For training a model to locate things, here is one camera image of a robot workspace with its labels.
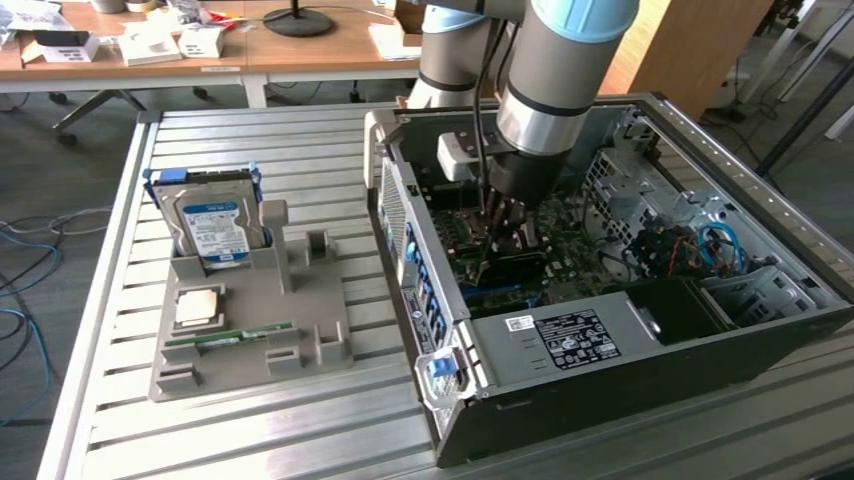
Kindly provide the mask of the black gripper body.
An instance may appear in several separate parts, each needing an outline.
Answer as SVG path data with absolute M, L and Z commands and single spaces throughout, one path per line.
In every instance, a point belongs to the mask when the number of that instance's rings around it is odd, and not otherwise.
M 496 154 L 490 164 L 490 186 L 526 206 L 539 206 L 551 194 L 568 153 L 540 156 L 512 151 Z

